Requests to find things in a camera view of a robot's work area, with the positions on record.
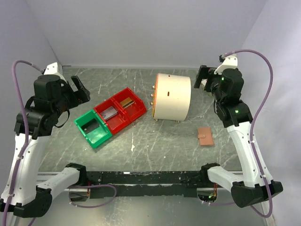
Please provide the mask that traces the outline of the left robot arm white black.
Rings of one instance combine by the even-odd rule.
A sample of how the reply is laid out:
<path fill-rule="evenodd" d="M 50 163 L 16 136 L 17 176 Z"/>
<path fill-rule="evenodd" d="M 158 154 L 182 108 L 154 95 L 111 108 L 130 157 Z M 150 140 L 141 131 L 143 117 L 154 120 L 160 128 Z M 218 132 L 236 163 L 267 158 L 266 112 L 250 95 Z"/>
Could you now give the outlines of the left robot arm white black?
<path fill-rule="evenodd" d="M 90 100 L 90 92 L 78 76 L 71 77 L 77 88 L 74 91 L 57 62 L 40 73 L 33 84 L 34 95 L 21 103 L 16 117 L 14 159 L 0 196 L 1 212 L 20 218 L 44 216 L 52 201 L 66 188 L 82 188 L 88 182 L 86 167 L 70 163 L 51 179 L 37 183 L 42 154 L 53 128 L 61 127 L 60 116 Z"/>

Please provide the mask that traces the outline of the green plastic bin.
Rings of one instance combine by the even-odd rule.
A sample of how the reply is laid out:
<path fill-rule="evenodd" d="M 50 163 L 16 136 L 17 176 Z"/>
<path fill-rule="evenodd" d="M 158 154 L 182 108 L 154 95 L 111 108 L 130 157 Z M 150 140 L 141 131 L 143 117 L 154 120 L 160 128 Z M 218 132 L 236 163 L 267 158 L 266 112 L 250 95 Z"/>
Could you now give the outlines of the green plastic bin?
<path fill-rule="evenodd" d="M 81 115 L 74 123 L 93 149 L 112 137 L 111 131 L 94 110 Z"/>

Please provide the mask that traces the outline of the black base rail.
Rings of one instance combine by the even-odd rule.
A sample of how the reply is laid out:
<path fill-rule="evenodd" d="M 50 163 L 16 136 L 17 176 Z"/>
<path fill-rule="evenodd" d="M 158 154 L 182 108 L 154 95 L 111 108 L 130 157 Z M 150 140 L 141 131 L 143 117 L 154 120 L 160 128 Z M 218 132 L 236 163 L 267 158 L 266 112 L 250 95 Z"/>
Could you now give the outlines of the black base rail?
<path fill-rule="evenodd" d="M 91 186 L 89 197 L 183 196 L 206 198 L 214 190 L 214 183 L 205 179 L 201 171 L 88 171 L 86 181 L 80 187 Z"/>

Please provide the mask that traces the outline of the red plastic bin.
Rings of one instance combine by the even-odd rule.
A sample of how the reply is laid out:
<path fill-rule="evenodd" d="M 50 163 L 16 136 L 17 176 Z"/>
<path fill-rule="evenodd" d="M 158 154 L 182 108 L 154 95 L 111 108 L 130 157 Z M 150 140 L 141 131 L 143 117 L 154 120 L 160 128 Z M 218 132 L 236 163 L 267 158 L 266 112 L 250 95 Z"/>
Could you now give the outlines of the red plastic bin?
<path fill-rule="evenodd" d="M 100 115 L 100 113 L 105 109 L 109 108 L 110 106 L 113 106 L 118 111 L 118 113 L 114 117 L 105 121 Z M 114 101 L 113 98 L 109 98 L 106 101 L 100 103 L 99 105 L 95 106 L 93 110 L 102 119 L 102 121 L 108 127 L 112 135 L 116 135 L 130 124 L 129 119 L 125 115 L 125 112 L 121 109 L 121 106 Z"/>
<path fill-rule="evenodd" d="M 131 123 L 147 111 L 143 101 L 130 88 L 123 89 L 112 98 L 121 106 Z"/>

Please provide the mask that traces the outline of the white round drawer cabinet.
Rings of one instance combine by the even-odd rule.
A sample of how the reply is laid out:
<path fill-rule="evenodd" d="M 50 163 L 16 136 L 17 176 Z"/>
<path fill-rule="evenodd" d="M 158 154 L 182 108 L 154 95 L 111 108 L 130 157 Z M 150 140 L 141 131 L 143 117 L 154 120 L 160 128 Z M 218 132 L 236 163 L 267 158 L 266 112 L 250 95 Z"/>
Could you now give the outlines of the white round drawer cabinet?
<path fill-rule="evenodd" d="M 191 99 L 191 80 L 187 76 L 158 73 L 153 86 L 154 120 L 184 121 Z"/>

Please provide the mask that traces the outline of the brown leather card holder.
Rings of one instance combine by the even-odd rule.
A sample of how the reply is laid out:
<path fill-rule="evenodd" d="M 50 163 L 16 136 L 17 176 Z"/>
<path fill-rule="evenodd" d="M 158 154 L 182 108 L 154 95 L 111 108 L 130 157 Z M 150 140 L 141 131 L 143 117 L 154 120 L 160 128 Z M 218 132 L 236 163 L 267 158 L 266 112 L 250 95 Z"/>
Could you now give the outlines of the brown leather card holder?
<path fill-rule="evenodd" d="M 210 127 L 198 128 L 198 139 L 200 146 L 213 146 L 214 139 Z"/>

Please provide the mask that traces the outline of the silver purple card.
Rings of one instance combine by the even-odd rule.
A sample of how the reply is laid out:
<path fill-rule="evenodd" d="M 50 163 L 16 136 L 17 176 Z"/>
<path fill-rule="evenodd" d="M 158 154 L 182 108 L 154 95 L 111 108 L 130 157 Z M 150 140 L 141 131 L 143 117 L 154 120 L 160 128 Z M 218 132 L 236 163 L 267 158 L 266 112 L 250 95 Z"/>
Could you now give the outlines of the silver purple card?
<path fill-rule="evenodd" d="M 102 116 L 102 118 L 105 121 L 107 121 L 110 118 L 114 117 L 117 113 L 118 113 L 118 111 L 113 106 L 110 106 L 109 108 L 107 108 L 104 111 L 102 111 L 100 113 L 100 115 Z"/>

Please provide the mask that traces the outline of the gold card in bin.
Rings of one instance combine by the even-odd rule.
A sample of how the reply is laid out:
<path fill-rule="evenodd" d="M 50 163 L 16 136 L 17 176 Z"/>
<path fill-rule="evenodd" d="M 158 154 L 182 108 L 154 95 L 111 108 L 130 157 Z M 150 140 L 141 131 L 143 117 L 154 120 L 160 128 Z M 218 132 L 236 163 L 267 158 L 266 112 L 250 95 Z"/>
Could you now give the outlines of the gold card in bin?
<path fill-rule="evenodd" d="M 127 108 L 130 105 L 132 105 L 135 101 L 132 100 L 131 98 L 127 97 L 126 99 L 122 100 L 119 104 L 123 107 L 123 108 Z"/>

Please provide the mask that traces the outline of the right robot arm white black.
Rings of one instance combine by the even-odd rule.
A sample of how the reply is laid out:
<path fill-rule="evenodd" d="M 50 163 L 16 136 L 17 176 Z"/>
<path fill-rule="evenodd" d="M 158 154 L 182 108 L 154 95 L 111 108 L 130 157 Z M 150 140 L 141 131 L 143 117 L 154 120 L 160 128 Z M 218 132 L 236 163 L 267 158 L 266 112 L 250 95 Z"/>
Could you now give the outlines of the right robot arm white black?
<path fill-rule="evenodd" d="M 206 80 L 204 90 L 214 97 L 214 110 L 230 135 L 241 164 L 241 177 L 225 170 L 217 163 L 209 163 L 200 170 L 200 183 L 204 187 L 218 184 L 231 193 L 234 203 L 244 208 L 260 202 L 272 202 L 283 191 L 281 182 L 275 181 L 267 169 L 253 131 L 256 116 L 241 97 L 244 85 L 234 53 L 219 57 L 217 68 L 200 66 L 194 88 Z"/>

